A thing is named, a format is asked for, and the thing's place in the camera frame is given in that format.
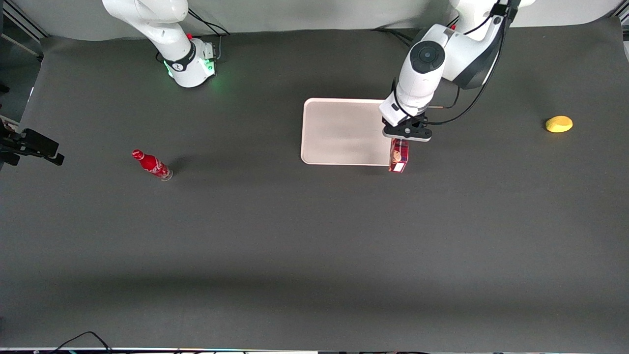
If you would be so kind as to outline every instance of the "black cable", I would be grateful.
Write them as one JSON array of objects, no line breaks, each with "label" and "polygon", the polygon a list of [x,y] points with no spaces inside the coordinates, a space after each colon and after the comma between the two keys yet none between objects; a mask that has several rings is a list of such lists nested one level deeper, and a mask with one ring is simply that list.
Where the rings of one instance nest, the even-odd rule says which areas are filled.
[{"label": "black cable", "polygon": [[105,341],[104,341],[101,337],[99,337],[99,336],[98,336],[98,334],[96,334],[96,333],[94,333],[94,332],[92,332],[92,331],[83,332],[83,333],[79,334],[78,336],[76,336],[76,337],[72,338],[71,340],[64,341],[64,342],[63,342],[60,346],[58,346],[58,347],[57,347],[57,349],[55,349],[55,350],[51,351],[51,352],[50,352],[50,354],[54,354],[54,353],[58,352],[58,351],[59,351],[59,349],[61,349],[61,348],[65,347],[65,345],[66,345],[66,344],[68,344],[68,343],[70,343],[71,341],[76,340],[77,338],[80,338],[80,337],[82,337],[82,336],[84,336],[84,335],[86,335],[86,334],[91,334],[91,335],[93,335],[94,337],[96,337],[96,339],[97,339],[99,342],[101,342],[101,344],[105,347],[105,350],[107,351],[107,353],[108,353],[108,354],[111,354],[111,347],[110,347],[109,345],[107,345],[107,343],[105,343]]},{"label": "black cable", "polygon": [[489,16],[487,16],[487,18],[480,25],[478,25],[475,29],[469,30],[469,31],[465,32],[464,34],[468,35],[468,34],[472,33],[473,31],[478,30],[480,27],[483,27],[487,23],[487,21],[489,21],[490,18],[492,18],[491,14],[489,14]]},{"label": "black cable", "polygon": [[214,32],[217,36],[221,36],[220,33],[218,33],[214,27],[212,27],[208,22],[205,22],[205,20],[203,20],[199,15],[197,15],[196,13],[194,13],[192,10],[189,10],[190,16],[194,17],[195,19],[201,21],[204,25],[206,25],[210,30],[212,30],[212,32]]},{"label": "black cable", "polygon": [[396,31],[396,30],[392,30],[390,28],[374,28],[372,31],[377,31],[377,32],[389,32],[392,33],[394,35],[398,35],[400,37],[403,37],[405,40],[410,40],[413,41],[415,38],[409,36],[409,35],[405,35],[404,33],[400,32],[400,31]]},{"label": "black cable", "polygon": [[457,102],[459,101],[459,95],[461,94],[461,88],[459,86],[457,86],[457,96],[454,98],[454,102],[452,102],[451,105],[449,106],[428,106],[429,108],[432,109],[436,109],[436,110],[449,110],[450,108],[454,107],[457,105]]},{"label": "black cable", "polygon": [[400,42],[404,43],[404,45],[407,46],[407,47],[411,46],[411,44],[409,42],[407,42],[407,40],[409,40],[411,42],[413,41],[412,37],[407,36],[404,33],[401,33],[400,31],[392,30],[390,28],[374,28],[372,31],[383,32],[383,33],[390,33],[390,34],[394,35],[397,39],[399,39]]},{"label": "black cable", "polygon": [[447,28],[452,27],[453,25],[456,25],[457,22],[459,22],[459,16],[455,17],[454,20],[450,21],[450,23],[448,23],[448,25],[446,26]]},{"label": "black cable", "polygon": [[[503,21],[503,24],[502,24],[502,27],[503,27],[503,34],[502,34],[502,36],[501,36],[501,38],[500,38],[500,44],[499,44],[499,46],[498,46],[498,54],[496,55],[496,61],[494,62],[494,65],[493,65],[493,70],[489,73],[489,75],[488,75],[488,77],[487,77],[487,80],[485,80],[485,84],[484,84],[484,85],[482,85],[481,89],[478,91],[478,94],[476,94],[476,97],[474,98],[474,100],[472,101],[472,103],[470,103],[470,105],[469,105],[469,106],[468,106],[468,107],[467,107],[467,108],[466,108],[466,109],[465,109],[462,113],[460,113],[459,115],[457,115],[457,116],[456,116],[456,117],[454,117],[454,118],[451,118],[451,119],[448,119],[448,120],[444,120],[444,121],[442,121],[442,122],[427,122],[427,121],[424,121],[424,120],[420,119],[420,120],[422,121],[422,123],[427,124],[427,125],[443,125],[443,124],[446,124],[446,123],[454,122],[455,120],[459,119],[460,117],[463,117],[465,114],[467,114],[467,112],[469,112],[469,111],[472,109],[472,107],[474,107],[474,105],[476,104],[476,102],[478,102],[478,99],[481,97],[481,95],[482,95],[483,91],[485,91],[485,88],[487,87],[487,84],[489,83],[489,80],[491,79],[491,77],[492,77],[492,76],[493,76],[493,74],[494,74],[494,71],[496,70],[496,66],[497,66],[497,64],[498,64],[498,61],[500,60],[500,55],[501,55],[501,54],[502,54],[502,52],[503,52],[503,44],[504,44],[504,39],[505,39],[505,37],[506,37],[506,32],[507,32],[507,26],[506,26],[507,21],[508,21],[508,19],[507,19],[507,17],[505,16],[504,21]],[[393,98],[395,99],[395,102],[396,102],[396,104],[398,105],[398,107],[400,108],[400,110],[402,111],[402,113],[404,113],[405,115],[409,116],[409,118],[418,118],[418,117],[416,117],[416,116],[414,116],[414,115],[410,115],[410,114],[409,114],[407,111],[405,111],[405,110],[404,110],[404,108],[403,108],[403,107],[399,104],[399,101],[398,101],[398,92],[397,92],[396,87],[393,87]]]},{"label": "black cable", "polygon": [[202,18],[201,18],[198,14],[196,14],[196,13],[195,13],[192,9],[188,9],[188,12],[189,12],[189,13],[192,15],[192,17],[194,17],[195,19],[197,19],[197,20],[199,20],[199,21],[201,21],[201,22],[205,23],[205,24],[206,24],[206,26],[208,26],[208,27],[210,27],[210,26],[215,26],[215,27],[218,27],[218,28],[220,28],[223,32],[225,32],[225,34],[226,34],[226,35],[228,35],[228,36],[230,36],[230,35],[231,35],[231,33],[229,33],[229,31],[228,31],[228,30],[226,30],[226,29],[224,29],[222,26],[217,25],[216,23],[208,22],[208,21],[206,21],[206,20],[202,19]]}]

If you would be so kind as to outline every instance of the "gray mat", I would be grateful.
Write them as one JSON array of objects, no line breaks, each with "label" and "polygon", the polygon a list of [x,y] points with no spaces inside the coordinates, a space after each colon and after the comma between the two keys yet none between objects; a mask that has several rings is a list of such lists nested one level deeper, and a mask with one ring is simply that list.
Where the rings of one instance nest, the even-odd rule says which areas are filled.
[{"label": "gray mat", "polygon": [[45,46],[22,126],[67,158],[0,173],[2,345],[629,352],[617,19],[512,30],[402,175],[299,158],[306,99],[388,94],[406,51],[384,33],[234,35],[195,89],[147,41]]}]

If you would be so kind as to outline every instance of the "red bottle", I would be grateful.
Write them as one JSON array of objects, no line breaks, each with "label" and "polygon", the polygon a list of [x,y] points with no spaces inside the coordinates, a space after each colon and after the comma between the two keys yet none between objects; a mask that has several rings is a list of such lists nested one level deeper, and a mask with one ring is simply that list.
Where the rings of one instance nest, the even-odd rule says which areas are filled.
[{"label": "red bottle", "polygon": [[134,159],[140,162],[142,168],[162,181],[168,181],[172,177],[172,171],[153,155],[146,155],[140,150],[133,150],[131,153]]}]

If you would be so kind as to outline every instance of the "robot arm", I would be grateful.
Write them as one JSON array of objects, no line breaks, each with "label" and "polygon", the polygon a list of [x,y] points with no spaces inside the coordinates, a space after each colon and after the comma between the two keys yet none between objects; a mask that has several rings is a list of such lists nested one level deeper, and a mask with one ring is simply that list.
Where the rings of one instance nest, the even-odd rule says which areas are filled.
[{"label": "robot arm", "polygon": [[187,0],[103,0],[103,5],[153,42],[180,86],[199,86],[214,75],[212,44],[188,38],[178,24],[188,14]]},{"label": "robot arm", "polygon": [[[457,6],[467,10],[485,9],[479,3],[489,6],[489,16],[478,26],[478,30],[485,31],[484,36],[475,40],[445,26],[433,25],[411,47],[402,65],[399,82],[380,105],[385,136],[430,140],[431,131],[425,128],[427,123],[423,114],[441,78],[452,81],[462,89],[478,88],[486,83],[520,0],[498,0],[495,4],[474,1],[476,6],[471,3],[472,0],[460,0]],[[461,12],[460,17],[465,18],[465,13]]]}]

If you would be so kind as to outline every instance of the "metal frame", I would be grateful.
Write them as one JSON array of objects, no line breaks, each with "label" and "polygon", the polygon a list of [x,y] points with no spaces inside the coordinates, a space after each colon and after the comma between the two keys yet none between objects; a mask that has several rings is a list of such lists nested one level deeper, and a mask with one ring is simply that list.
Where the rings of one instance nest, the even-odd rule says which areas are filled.
[{"label": "metal frame", "polygon": [[629,0],[622,3],[612,16],[618,16],[623,25],[629,25]]},{"label": "metal frame", "polygon": [[50,37],[46,31],[24,14],[11,0],[4,0],[3,14],[38,43],[40,39]]}]

